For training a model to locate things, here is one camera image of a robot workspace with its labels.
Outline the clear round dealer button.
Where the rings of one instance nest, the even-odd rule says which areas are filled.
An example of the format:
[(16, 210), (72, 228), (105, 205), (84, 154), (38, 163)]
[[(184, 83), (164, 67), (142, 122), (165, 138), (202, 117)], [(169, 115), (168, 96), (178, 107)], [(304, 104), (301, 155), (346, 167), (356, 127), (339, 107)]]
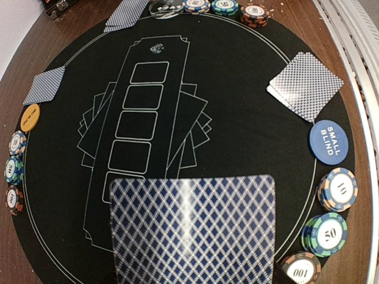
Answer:
[(184, 10), (181, 0), (158, 0), (149, 5), (149, 12), (153, 18), (165, 20), (176, 17)]

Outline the yellow big blind button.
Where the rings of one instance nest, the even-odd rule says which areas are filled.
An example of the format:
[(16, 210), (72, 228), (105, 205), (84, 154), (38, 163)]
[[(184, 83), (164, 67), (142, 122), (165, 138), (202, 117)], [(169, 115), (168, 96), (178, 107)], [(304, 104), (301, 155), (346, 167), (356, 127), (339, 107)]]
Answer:
[(24, 111), (20, 127), (21, 130), (25, 133), (30, 132), (37, 124), (38, 119), (40, 117), (40, 107), (38, 104), (31, 104)]

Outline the blue patterned card deck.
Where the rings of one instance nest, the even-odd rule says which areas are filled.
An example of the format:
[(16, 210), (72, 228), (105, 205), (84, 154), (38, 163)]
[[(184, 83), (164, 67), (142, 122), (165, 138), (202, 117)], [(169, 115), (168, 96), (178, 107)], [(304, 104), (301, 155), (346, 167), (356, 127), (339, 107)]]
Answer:
[(119, 283), (271, 283), (270, 175), (116, 178), (111, 236)]

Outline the card dealt to small blind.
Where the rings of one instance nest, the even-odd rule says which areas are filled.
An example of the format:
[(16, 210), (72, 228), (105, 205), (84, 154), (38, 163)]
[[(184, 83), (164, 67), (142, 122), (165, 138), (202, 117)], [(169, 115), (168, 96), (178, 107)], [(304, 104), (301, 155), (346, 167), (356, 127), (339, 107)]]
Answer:
[[(299, 52), (269, 84), (293, 107), (305, 111), (306, 118), (315, 120), (344, 81), (311, 53)], [(310, 97), (307, 104), (294, 100), (302, 94)]]

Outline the blue white chip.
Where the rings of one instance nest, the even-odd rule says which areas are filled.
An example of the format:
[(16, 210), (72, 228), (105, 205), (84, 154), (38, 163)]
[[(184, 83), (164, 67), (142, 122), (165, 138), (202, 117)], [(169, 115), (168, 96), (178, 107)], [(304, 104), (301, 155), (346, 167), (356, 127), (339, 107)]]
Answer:
[(13, 133), (8, 145), (9, 154), (12, 156), (21, 157), (25, 152), (26, 145), (26, 135), (20, 130), (16, 131), (15, 133)]
[(358, 196), (358, 184), (354, 174), (343, 167), (333, 169), (325, 175), (318, 187), (317, 197), (321, 206), (329, 212), (349, 209)]
[(182, 5), (184, 10), (192, 15), (199, 15), (209, 12), (211, 7), (209, 0), (184, 0)]

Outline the brown chip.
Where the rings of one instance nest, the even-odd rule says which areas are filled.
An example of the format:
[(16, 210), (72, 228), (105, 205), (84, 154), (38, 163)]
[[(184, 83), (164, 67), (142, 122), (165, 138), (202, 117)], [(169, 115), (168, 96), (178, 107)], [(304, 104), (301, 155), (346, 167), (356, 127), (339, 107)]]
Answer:
[(316, 283), (320, 276), (321, 264), (312, 253), (301, 251), (286, 257), (282, 269), (295, 283)]
[(6, 206), (12, 215), (18, 215), (24, 207), (23, 193), (14, 185), (9, 185), (6, 193)]
[(265, 27), (269, 21), (269, 11), (263, 5), (246, 4), (241, 7), (240, 20), (250, 28)]

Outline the blue small blind button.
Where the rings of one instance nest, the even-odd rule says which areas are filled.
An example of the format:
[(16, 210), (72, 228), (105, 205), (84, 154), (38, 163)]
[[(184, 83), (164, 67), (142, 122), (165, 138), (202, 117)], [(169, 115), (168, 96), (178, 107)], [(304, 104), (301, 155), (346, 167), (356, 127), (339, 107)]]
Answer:
[(349, 150), (346, 132), (331, 120), (320, 120), (312, 126), (309, 145), (318, 161), (331, 166), (342, 163)]

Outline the card dealt to dealer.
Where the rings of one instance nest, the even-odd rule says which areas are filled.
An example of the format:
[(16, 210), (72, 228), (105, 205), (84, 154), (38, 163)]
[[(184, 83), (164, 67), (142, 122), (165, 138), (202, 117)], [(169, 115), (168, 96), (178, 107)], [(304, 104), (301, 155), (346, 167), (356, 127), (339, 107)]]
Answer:
[(123, 0), (105, 23), (104, 32), (134, 26), (148, 3), (149, 0)]

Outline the green chip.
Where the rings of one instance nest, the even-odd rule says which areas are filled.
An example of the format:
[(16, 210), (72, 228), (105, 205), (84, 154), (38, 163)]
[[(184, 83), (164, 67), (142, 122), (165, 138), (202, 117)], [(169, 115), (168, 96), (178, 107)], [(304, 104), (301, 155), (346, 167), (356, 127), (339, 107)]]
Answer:
[(330, 257), (345, 245), (347, 236), (348, 228), (343, 216), (328, 212), (307, 221), (300, 241), (305, 251), (318, 257)]
[(24, 164), (15, 156), (8, 158), (4, 168), (4, 178), (7, 183), (19, 185), (24, 178)]
[(239, 10), (239, 4), (233, 0), (215, 0), (211, 7), (213, 12), (220, 16), (231, 16)]

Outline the card dealt to big blind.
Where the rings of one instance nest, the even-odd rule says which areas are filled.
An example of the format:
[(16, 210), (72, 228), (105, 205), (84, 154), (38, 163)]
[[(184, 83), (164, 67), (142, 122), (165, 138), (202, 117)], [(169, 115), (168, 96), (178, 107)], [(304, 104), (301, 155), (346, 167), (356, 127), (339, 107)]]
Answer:
[(36, 75), (23, 105), (51, 101), (59, 89), (64, 73), (65, 67), (61, 66)]

